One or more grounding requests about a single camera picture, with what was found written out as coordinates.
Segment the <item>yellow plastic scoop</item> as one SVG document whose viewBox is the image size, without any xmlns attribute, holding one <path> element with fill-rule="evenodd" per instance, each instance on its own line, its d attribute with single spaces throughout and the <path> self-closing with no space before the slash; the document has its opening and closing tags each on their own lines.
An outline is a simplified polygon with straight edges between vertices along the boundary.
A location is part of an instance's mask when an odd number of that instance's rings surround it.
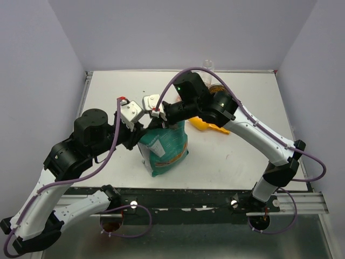
<svg viewBox="0 0 345 259">
<path fill-rule="evenodd" d="M 190 118 L 188 121 L 189 121 L 189 123 L 191 123 L 191 125 L 193 127 L 198 129 L 199 131 L 213 130 L 213 131 L 216 131 L 216 132 L 219 132 L 219 133 L 223 133 L 223 134 L 227 134 L 227 135 L 230 134 L 229 130 L 226 130 L 223 127 L 218 127 L 215 124 L 207 123 L 207 122 L 203 121 L 199 117 Z"/>
</svg>

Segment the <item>teal dog food bag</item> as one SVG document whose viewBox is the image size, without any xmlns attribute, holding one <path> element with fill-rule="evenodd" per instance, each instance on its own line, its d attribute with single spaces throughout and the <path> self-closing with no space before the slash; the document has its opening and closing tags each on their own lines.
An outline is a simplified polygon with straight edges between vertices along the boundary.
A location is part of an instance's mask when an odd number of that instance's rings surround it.
<svg viewBox="0 0 345 259">
<path fill-rule="evenodd" d="M 179 165 L 189 154 L 185 122 L 177 123 L 174 128 L 150 130 L 137 146 L 150 176 L 162 175 Z"/>
</svg>

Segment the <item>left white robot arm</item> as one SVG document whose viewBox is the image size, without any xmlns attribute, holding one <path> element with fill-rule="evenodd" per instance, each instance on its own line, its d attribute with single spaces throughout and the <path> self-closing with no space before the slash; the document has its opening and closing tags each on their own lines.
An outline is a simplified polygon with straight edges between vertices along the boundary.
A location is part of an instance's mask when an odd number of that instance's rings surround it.
<svg viewBox="0 0 345 259">
<path fill-rule="evenodd" d="M 40 178 L 20 211 L 1 221 L 1 230 L 7 235 L 4 254 L 15 256 L 43 251 L 52 246 L 71 225 L 96 213 L 114 213 L 123 210 L 121 197 L 111 185 L 105 185 L 91 196 L 74 204 L 57 208 L 57 203 L 74 184 L 87 179 L 84 172 L 91 168 L 101 154 L 104 168 L 118 145 L 132 149 L 143 136 L 140 123 L 142 110 L 129 105 L 118 108 L 113 124 L 107 113 L 89 109 L 74 121 L 72 134 L 54 145 L 44 161 Z"/>
</svg>

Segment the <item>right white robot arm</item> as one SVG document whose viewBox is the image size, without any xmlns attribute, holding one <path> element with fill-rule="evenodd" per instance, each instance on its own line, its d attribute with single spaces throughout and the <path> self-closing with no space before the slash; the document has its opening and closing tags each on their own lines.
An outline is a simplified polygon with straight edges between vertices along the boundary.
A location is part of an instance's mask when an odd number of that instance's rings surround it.
<svg viewBox="0 0 345 259">
<path fill-rule="evenodd" d="M 241 137 L 268 158 L 268 165 L 248 198 L 249 207 L 258 212 L 267 206 L 270 196 L 287 186 L 299 169 L 306 144 L 279 135 L 254 117 L 230 90 L 210 92 L 194 68 L 184 70 L 169 82 L 181 100 L 169 104 L 160 98 L 167 122 L 174 124 L 192 117 L 223 127 Z"/>
</svg>

